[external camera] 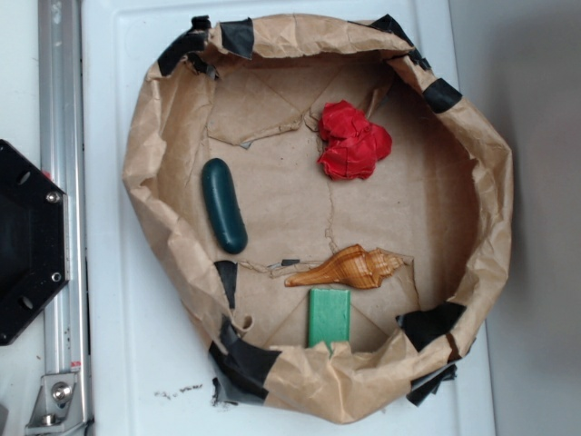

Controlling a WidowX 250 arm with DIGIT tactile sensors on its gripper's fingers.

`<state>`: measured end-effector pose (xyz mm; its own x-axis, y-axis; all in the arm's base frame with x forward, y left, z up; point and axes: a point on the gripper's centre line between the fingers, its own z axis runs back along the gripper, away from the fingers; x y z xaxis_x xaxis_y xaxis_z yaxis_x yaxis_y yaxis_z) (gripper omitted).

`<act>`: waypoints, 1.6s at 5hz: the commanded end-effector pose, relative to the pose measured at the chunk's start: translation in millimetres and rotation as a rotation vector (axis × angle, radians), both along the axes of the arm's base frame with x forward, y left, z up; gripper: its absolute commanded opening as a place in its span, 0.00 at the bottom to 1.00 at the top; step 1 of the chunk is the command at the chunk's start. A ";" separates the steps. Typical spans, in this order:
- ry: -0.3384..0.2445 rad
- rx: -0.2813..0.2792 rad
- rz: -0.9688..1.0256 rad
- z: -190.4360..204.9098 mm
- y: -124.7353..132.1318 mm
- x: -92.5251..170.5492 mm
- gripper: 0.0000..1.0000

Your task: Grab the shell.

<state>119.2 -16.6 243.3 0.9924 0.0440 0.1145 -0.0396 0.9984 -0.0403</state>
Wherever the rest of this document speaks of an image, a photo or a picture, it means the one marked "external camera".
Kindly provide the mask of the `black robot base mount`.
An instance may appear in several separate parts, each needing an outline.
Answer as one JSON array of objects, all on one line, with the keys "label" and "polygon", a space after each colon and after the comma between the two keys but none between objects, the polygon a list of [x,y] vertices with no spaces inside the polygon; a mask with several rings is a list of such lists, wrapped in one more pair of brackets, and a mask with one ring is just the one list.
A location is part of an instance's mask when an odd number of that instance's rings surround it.
[{"label": "black robot base mount", "polygon": [[66,194],[1,142],[1,344],[27,328],[68,283]]}]

